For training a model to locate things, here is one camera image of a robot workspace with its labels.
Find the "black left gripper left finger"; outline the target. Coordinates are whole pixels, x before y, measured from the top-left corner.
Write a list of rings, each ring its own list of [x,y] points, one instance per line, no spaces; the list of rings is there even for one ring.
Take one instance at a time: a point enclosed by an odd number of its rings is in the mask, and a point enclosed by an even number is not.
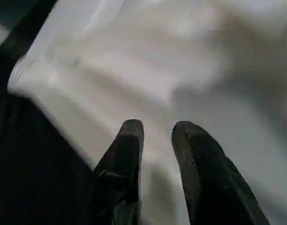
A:
[[[123,122],[112,144],[93,170],[91,223],[140,223],[140,168],[144,128],[140,120]]]

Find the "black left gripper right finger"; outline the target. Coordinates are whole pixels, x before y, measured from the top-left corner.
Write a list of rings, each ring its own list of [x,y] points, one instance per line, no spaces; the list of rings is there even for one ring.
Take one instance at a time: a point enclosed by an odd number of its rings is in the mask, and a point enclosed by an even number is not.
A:
[[[172,146],[190,224],[269,224],[247,182],[207,131],[179,121],[172,130]]]

